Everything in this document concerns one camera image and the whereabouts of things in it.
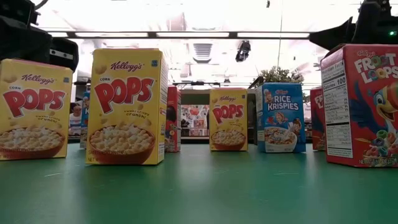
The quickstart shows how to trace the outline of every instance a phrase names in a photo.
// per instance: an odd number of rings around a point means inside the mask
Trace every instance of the ceiling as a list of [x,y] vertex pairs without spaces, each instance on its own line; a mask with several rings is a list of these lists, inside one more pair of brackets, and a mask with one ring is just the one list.
[[[398,14],[398,0],[391,0]],[[271,31],[314,32],[358,16],[359,0],[49,0],[39,27],[51,31]],[[78,76],[90,76],[92,51],[99,47],[157,47],[169,61],[170,82],[203,80],[248,86],[274,65],[299,70],[304,89],[320,85],[314,65],[327,53],[307,40],[250,40],[245,62],[235,62],[240,40],[74,39],[80,47]]]

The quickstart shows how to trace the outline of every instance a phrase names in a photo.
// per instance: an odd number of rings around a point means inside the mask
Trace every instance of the red cereal box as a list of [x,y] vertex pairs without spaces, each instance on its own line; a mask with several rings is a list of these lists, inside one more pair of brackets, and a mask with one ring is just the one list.
[[181,148],[181,92],[169,86],[167,92],[165,151],[179,152]]
[[321,61],[328,162],[398,167],[397,52],[350,44]]
[[326,148],[325,138],[325,109],[323,107],[322,88],[310,90],[312,149],[323,151]]

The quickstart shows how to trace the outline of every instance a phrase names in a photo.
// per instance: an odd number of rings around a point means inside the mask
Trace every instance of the green table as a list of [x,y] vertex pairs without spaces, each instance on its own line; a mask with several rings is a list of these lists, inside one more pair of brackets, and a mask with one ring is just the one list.
[[87,166],[77,144],[67,159],[0,162],[0,223],[398,222],[398,170],[311,150],[182,150],[158,166]]

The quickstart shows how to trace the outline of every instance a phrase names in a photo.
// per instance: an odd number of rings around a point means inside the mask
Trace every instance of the blue cereal box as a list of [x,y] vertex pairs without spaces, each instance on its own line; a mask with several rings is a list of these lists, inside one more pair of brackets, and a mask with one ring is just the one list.
[[301,84],[265,83],[258,87],[256,111],[261,152],[305,152]]
[[81,107],[81,134],[80,148],[85,149],[87,143],[87,126],[88,126],[88,108],[90,107],[90,91],[83,94],[83,103]]

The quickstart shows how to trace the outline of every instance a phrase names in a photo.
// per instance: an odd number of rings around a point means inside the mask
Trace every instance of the corn pops cereal box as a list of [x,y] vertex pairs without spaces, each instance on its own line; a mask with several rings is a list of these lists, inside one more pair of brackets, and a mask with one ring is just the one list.
[[305,152],[301,84],[265,83],[258,87],[256,112],[261,152]]
[[0,160],[67,155],[71,88],[69,68],[0,63]]
[[169,86],[167,91],[165,151],[181,150],[181,91]]
[[348,44],[321,61],[328,162],[398,167],[397,53]]
[[312,149],[324,151],[326,147],[325,137],[325,109],[323,107],[322,88],[310,90],[311,101],[311,126]]
[[168,70],[157,49],[94,51],[86,163],[164,159]]
[[243,88],[210,90],[209,137],[212,151],[248,150],[248,93]]
[[87,145],[87,130],[88,130],[88,109],[90,108],[90,91],[85,91],[83,94],[83,106],[81,107],[81,133],[80,133],[80,148],[86,149]]

